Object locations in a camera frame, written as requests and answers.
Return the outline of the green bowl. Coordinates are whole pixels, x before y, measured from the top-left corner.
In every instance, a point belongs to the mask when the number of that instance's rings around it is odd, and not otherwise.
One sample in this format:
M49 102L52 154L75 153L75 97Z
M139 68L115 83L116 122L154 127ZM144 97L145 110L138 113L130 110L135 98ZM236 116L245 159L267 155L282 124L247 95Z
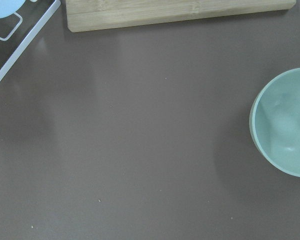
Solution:
M300 68L281 73L262 88L250 109L249 131L271 165L300 177Z

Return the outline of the bamboo cutting board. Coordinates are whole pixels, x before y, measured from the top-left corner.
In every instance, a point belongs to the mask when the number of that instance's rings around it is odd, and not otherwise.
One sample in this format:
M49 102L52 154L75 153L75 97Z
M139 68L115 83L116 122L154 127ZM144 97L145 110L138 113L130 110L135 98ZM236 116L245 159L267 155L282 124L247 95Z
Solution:
M68 29L85 32L289 10L294 0L67 0Z

